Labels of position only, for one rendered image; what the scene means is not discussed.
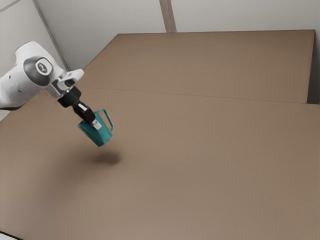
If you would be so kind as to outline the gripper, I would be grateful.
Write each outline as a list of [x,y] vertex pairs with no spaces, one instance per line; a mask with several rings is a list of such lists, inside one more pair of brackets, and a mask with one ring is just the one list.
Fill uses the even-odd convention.
[[74,86],[65,95],[60,97],[57,101],[64,107],[72,106],[74,112],[86,123],[90,124],[96,130],[101,128],[101,124],[97,121],[95,113],[92,109],[80,101],[82,93]]

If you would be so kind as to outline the teal faceted mug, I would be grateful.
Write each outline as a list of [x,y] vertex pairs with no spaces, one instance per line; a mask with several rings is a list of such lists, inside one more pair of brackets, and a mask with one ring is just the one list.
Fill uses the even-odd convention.
[[[104,113],[110,128],[104,122],[100,113]],[[114,124],[106,109],[100,109],[94,112],[93,122],[82,120],[78,124],[78,128],[98,147],[105,145],[111,140],[114,130]]]

